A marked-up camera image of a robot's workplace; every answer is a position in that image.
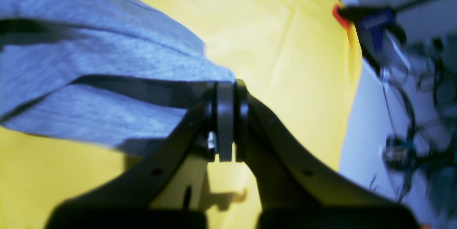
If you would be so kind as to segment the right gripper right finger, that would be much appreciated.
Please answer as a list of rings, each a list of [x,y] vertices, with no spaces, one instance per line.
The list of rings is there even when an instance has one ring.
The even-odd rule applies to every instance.
[[[418,229],[411,211],[347,180],[304,148],[275,113],[234,85],[236,161],[256,178],[258,229]]]

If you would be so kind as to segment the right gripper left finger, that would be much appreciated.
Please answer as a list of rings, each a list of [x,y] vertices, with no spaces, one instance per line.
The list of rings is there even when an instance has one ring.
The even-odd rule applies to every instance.
[[[157,151],[60,204],[47,229],[206,229],[198,211],[207,164],[231,161],[235,86],[214,83]]]

